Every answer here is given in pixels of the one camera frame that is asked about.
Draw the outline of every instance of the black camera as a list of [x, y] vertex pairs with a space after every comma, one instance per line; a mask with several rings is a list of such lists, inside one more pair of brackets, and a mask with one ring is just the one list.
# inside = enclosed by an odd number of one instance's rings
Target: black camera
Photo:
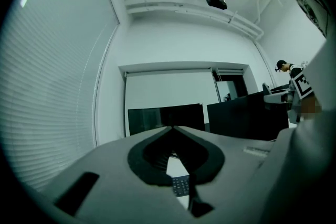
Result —
[[222, 10], [227, 9], [225, 0], [206, 0], [210, 7], [220, 8]]

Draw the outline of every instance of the roller blind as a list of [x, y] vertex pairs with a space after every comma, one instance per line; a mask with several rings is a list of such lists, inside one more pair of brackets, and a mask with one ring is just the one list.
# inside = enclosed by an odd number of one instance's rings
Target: roller blind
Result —
[[202, 104], [204, 123], [209, 123], [207, 105], [218, 103], [210, 70], [174, 70], [127, 75], [125, 93], [126, 135], [130, 135], [128, 110]]
[[243, 75], [244, 70], [243, 69], [216, 69], [217, 75], [221, 76], [238, 76]]
[[94, 108], [118, 19], [110, 0], [14, 0], [0, 36], [0, 130], [37, 190], [96, 146]]

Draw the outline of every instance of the computer screen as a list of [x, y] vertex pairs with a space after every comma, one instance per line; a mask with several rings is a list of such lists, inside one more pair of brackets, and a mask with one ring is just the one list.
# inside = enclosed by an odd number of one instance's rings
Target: computer screen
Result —
[[288, 128], [286, 104], [265, 109], [262, 92], [207, 106], [210, 132], [256, 140], [276, 139]]
[[130, 135], [164, 126], [187, 126], [205, 130], [201, 104], [169, 106], [165, 108], [129, 109]]

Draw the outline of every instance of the window blind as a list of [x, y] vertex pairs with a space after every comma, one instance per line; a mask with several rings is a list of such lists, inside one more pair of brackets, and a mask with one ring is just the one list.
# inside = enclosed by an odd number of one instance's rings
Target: window blind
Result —
[[110, 0], [14, 0], [0, 36], [0, 131], [36, 190], [96, 146], [94, 108], [118, 25]]

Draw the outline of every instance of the keypad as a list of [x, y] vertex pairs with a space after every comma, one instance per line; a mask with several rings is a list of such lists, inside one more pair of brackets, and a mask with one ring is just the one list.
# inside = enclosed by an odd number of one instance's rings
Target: keypad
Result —
[[173, 191], [177, 197], [189, 195], [189, 176], [174, 177]]

